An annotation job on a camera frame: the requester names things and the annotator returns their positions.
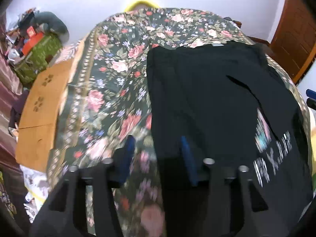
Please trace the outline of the brown wooden door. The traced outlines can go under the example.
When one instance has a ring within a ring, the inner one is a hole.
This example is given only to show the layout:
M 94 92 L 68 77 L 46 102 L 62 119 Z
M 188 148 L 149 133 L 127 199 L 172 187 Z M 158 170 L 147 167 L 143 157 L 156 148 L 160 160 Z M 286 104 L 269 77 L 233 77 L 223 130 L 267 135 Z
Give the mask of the brown wooden door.
M 285 0 L 270 48 L 296 84 L 315 59 L 315 20 L 302 0 Z

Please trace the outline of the floral green bed cover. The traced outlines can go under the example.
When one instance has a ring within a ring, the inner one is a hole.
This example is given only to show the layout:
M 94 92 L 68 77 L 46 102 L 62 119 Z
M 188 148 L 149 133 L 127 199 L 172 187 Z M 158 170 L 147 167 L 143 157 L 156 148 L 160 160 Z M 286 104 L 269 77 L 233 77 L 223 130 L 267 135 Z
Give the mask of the floral green bed cover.
M 113 157 L 132 135 L 135 150 L 130 175 L 124 185 L 113 189 L 122 236 L 168 236 L 159 166 L 151 135 L 147 55 L 159 46 L 175 50 L 228 42 L 255 45 L 263 51 L 232 22 L 202 10 L 140 9 L 116 14 L 99 23 L 85 39 L 67 87 L 56 144 L 47 166 L 51 187 L 58 184 L 71 165 L 93 167 Z M 268 55 L 266 58 L 301 109 L 312 176 L 306 104 L 287 73 Z M 95 236 L 90 187 L 87 223 L 88 232 Z

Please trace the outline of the printed papers stack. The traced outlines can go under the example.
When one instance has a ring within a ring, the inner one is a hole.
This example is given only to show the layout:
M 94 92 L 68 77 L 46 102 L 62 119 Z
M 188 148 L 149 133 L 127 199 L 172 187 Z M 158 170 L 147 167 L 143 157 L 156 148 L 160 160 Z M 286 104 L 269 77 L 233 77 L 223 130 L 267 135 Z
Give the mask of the printed papers stack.
M 50 187 L 45 173 L 23 165 L 20 165 L 20 169 L 23 173 L 24 186 L 27 189 L 24 208 L 32 224 L 48 197 Z

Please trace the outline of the yellow headboard cushion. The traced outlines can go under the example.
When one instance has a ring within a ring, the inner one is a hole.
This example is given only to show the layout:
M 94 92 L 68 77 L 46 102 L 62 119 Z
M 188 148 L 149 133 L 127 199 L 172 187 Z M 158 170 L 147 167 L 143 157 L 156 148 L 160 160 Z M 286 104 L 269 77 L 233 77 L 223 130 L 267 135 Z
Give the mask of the yellow headboard cushion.
M 143 8 L 158 9 L 159 6 L 157 4 L 155 4 L 155 3 L 150 2 L 150 1 L 140 0 L 140 1 L 136 1 L 136 2 L 128 5 L 124 9 L 124 12 L 134 11 L 134 10 L 143 9 Z

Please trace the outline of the wooden lap desk board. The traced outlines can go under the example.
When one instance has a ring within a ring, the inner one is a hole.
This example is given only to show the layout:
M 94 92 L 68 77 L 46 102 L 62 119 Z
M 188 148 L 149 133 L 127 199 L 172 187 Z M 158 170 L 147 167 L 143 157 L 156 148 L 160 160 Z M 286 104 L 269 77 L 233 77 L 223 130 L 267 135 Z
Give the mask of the wooden lap desk board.
M 56 122 L 73 60 L 49 67 L 35 79 L 19 122 L 16 161 L 32 170 L 45 172 L 49 151 L 54 146 Z

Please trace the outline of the green storage bag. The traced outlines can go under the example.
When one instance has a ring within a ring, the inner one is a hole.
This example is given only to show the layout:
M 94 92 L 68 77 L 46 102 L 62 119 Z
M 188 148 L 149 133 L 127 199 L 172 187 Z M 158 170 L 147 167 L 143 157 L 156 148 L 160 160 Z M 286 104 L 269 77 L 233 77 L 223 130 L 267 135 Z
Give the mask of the green storage bag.
M 61 49 L 62 44 L 54 33 L 44 34 L 43 39 L 13 67 L 20 82 L 26 86 L 48 67 L 49 62 Z

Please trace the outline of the dark clothes pile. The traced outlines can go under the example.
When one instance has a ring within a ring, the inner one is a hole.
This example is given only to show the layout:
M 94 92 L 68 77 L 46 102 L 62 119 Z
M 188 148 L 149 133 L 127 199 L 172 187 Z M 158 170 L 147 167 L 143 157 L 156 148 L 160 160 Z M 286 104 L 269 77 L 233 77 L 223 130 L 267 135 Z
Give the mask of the dark clothes pile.
M 10 112 L 10 120 L 8 124 L 9 131 L 12 131 L 13 129 L 17 129 L 16 125 L 19 125 L 21 114 L 23 112 L 23 108 L 25 106 L 25 102 L 27 100 L 28 95 L 29 95 L 29 90 L 26 89 L 19 96 L 19 98 L 13 103 L 13 106 Z

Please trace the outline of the striped maroon curtain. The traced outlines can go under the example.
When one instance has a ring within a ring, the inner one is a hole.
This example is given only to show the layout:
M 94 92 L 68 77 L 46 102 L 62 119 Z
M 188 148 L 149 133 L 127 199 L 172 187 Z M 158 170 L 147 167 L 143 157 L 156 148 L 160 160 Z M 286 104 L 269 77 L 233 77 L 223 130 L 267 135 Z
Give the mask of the striped maroon curtain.
M 20 97 L 23 87 L 3 55 L 5 32 L 5 19 L 1 18 L 1 167 L 18 171 L 20 167 L 15 158 L 17 141 L 9 134 L 8 125 L 11 108 Z

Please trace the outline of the black elephant print t-shirt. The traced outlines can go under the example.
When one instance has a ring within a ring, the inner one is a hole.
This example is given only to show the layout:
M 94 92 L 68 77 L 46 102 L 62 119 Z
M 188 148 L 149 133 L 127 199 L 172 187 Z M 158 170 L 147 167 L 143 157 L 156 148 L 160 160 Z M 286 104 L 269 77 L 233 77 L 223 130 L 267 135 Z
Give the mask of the black elephant print t-shirt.
M 159 46 L 148 52 L 147 82 L 168 236 L 200 236 L 206 187 L 189 179 L 183 136 L 198 172 L 204 158 L 222 167 L 247 166 L 254 194 L 292 236 L 313 199 L 308 139 L 296 99 L 263 51 L 239 42 Z

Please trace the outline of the orange box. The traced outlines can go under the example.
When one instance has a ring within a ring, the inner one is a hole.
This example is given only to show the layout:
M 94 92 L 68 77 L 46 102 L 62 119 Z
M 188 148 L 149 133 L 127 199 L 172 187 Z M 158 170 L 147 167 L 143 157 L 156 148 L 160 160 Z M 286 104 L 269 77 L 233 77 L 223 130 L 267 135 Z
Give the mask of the orange box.
M 44 37 L 42 32 L 37 33 L 36 35 L 32 36 L 23 46 L 22 53 L 23 55 L 27 55 L 31 49 L 36 46 Z

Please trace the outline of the grey plush toy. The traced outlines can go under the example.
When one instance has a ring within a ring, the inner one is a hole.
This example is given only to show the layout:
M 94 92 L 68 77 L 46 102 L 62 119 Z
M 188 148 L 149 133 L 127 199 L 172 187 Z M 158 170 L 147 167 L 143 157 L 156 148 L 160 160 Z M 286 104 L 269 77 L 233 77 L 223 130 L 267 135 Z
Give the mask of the grey plush toy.
M 62 43 L 69 40 L 69 31 L 66 25 L 52 12 L 39 12 L 32 18 L 32 26 L 44 33 L 54 33 Z

